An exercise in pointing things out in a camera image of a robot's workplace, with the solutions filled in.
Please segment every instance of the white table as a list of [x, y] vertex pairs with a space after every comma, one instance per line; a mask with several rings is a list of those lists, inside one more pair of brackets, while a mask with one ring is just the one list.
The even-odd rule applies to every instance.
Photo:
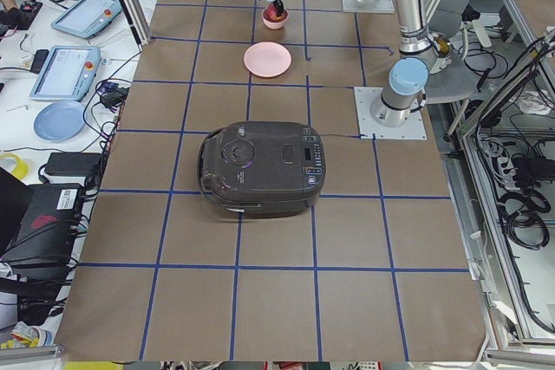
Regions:
[[[64, 34], [50, 27], [64, 9], [49, 2], [48, 0], [37, 0], [43, 3], [36, 20], [32, 23], [29, 30], [17, 31], [13, 36], [7, 37], [0, 42], [0, 67], [22, 67], [23, 62], [32, 61], [32, 55], [38, 49], [51, 49], [54, 45], [64, 46], [87, 46], [95, 45], [101, 49], [101, 58], [107, 63], [100, 64], [92, 88], [82, 100], [87, 104], [95, 94], [94, 87], [98, 81], [108, 78], [125, 61], [136, 55], [140, 48], [135, 43], [131, 30], [127, 25], [127, 20], [123, 13], [119, 14], [113, 22], [104, 29], [97, 37], [91, 40], [84, 40], [75, 36]], [[139, 0], [143, 8], [147, 21], [153, 14], [157, 0]], [[74, 3], [67, 0], [61, 4], [69, 7]], [[20, 48], [20, 43], [27, 36]], [[115, 77], [131, 81], [134, 77], [139, 55], [126, 64]], [[37, 75], [23, 71], [0, 71], [0, 82], [5, 86], [0, 93], [0, 152], [21, 147], [32, 147], [39, 150], [22, 149], [14, 151], [21, 159], [29, 165], [29, 173], [23, 179], [25, 184], [37, 184], [38, 169], [46, 163], [50, 155], [50, 148], [59, 149], [66, 152], [79, 152], [85, 146], [97, 138], [96, 142], [87, 149], [86, 152], [100, 152], [100, 136], [90, 127], [85, 126], [83, 130], [74, 138], [63, 142], [51, 142], [39, 138], [33, 129], [35, 117], [50, 102], [33, 101], [29, 98], [30, 90], [35, 84]], [[95, 125], [90, 114], [90, 108], [98, 102], [98, 96], [93, 97], [87, 110], [87, 121]], [[100, 124], [114, 119], [114, 114], [99, 105], [94, 107], [95, 117]], [[57, 178], [52, 182], [75, 182], [73, 179]], [[90, 214], [92, 203], [87, 202], [83, 207], [83, 213]], [[82, 250], [84, 238], [75, 240], [73, 257], [79, 258]], [[58, 299], [65, 298], [69, 293], [69, 287], [63, 287]], [[53, 333], [58, 329], [62, 315], [48, 318], [42, 328], [48, 329]]]

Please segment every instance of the yellow tape roll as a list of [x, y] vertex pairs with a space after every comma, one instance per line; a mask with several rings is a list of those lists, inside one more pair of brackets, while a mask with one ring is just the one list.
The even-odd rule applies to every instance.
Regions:
[[23, 179], [29, 172], [27, 163], [14, 153], [0, 154], [0, 168], [11, 173], [17, 179]]

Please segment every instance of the pink bowl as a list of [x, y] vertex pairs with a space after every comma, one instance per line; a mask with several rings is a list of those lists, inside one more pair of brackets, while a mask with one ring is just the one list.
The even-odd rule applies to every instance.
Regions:
[[283, 26], [285, 26], [285, 23], [287, 22], [288, 19], [289, 19], [289, 12], [287, 10], [284, 10], [284, 16], [279, 21], [273, 21], [270, 19], [270, 11], [268, 11], [268, 8], [262, 11], [262, 21], [264, 22], [264, 25], [266, 25], [270, 29], [283, 28]]

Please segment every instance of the power strip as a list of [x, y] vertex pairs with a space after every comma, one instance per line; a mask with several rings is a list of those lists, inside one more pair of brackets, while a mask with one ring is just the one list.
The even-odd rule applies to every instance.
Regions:
[[330, 370], [382, 370], [380, 361], [331, 362]]
[[359, 361], [359, 370], [382, 370], [382, 366], [379, 361]]

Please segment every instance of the chair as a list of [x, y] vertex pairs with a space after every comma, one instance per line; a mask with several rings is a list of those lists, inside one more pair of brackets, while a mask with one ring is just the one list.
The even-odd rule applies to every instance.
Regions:
[[[441, 0], [440, 4], [428, 23], [429, 30], [441, 32], [448, 38], [453, 37], [460, 30], [462, 12], [470, 0]], [[469, 96], [475, 91], [476, 84], [473, 75], [465, 66], [462, 59], [452, 53], [452, 63], [437, 74], [430, 75], [426, 84], [426, 100], [428, 104], [444, 104], [463, 101], [459, 113], [447, 130], [447, 136], [453, 134], [464, 114]]]

